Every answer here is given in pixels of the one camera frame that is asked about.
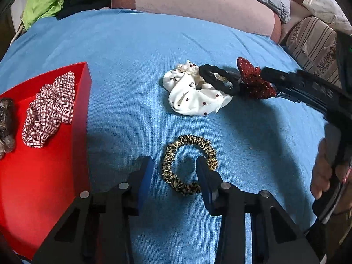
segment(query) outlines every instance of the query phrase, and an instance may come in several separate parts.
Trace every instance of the white scrunchie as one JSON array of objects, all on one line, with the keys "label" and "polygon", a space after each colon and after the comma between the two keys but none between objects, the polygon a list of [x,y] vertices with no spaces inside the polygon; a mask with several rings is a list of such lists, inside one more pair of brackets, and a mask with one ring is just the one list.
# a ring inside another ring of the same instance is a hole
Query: white scrunchie
[{"label": "white scrunchie", "polygon": [[[223,77],[214,74],[219,80]],[[208,115],[226,106],[232,96],[216,90],[199,75],[199,67],[187,61],[164,75],[163,86],[170,92],[172,109],[183,115]]]}]

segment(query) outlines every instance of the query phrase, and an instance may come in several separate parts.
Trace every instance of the red box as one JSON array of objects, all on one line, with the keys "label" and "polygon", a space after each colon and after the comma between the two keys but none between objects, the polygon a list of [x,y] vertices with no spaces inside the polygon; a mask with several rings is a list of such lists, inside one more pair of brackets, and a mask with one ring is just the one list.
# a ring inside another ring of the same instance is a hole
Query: red box
[{"label": "red box", "polygon": [[[29,103],[41,87],[67,72],[75,75],[72,124],[61,124],[43,148],[22,141]],[[90,191],[87,115],[92,80],[86,62],[69,65],[23,82],[1,97],[15,102],[16,148],[0,160],[0,230],[14,251],[29,259],[82,191]]]}]

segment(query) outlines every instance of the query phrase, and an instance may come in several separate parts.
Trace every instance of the silver rivet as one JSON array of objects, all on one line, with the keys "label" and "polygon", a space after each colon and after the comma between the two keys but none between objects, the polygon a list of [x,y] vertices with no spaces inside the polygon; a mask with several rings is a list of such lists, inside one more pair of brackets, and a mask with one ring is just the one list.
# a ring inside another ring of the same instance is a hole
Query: silver rivet
[{"label": "silver rivet", "polygon": [[80,193],[80,198],[87,198],[87,197],[89,197],[89,192],[88,191],[85,190],[85,191]]},{"label": "silver rivet", "polygon": [[130,185],[128,183],[120,183],[119,184],[119,189],[120,190],[126,190],[126,189],[128,189],[129,186]]},{"label": "silver rivet", "polygon": [[228,190],[231,187],[231,184],[228,183],[227,181],[224,181],[223,183],[221,183],[221,188],[224,190]]},{"label": "silver rivet", "polygon": [[262,190],[261,192],[260,192],[260,195],[261,196],[263,196],[263,197],[269,197],[269,192],[267,191],[267,190]]}]

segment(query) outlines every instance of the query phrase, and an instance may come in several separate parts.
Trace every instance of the red bow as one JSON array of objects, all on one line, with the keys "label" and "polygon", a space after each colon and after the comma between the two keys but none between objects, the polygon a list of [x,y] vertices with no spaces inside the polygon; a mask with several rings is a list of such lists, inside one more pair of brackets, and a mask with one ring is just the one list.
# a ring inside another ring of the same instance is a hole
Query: red bow
[{"label": "red bow", "polygon": [[249,97],[267,99],[276,96],[274,87],[269,82],[261,79],[262,71],[260,67],[255,68],[249,61],[241,57],[237,59],[237,67]]}]

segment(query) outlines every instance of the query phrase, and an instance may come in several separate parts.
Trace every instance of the bed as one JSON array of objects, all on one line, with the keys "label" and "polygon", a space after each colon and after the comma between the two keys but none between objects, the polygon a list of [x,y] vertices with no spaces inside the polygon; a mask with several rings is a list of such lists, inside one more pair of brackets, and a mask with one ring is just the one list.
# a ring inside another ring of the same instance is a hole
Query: bed
[{"label": "bed", "polygon": [[[183,116],[168,104],[164,73],[187,59],[236,70],[238,57],[285,72],[298,64],[269,37],[175,15],[136,10],[84,11],[60,21],[38,20],[0,63],[0,92],[31,77],[87,61],[92,76],[88,158],[92,191],[106,191],[135,170],[140,157],[155,163],[150,195],[138,220],[131,218],[136,263],[213,263],[220,218],[200,194],[182,197],[161,180],[165,145],[179,135],[208,138],[218,151],[222,178],[241,190],[269,190],[301,229],[314,221],[309,191],[324,120],[305,104],[281,98],[234,97],[218,113]],[[175,172],[196,178],[200,153],[185,146]],[[251,263],[246,218],[246,263]]]}]

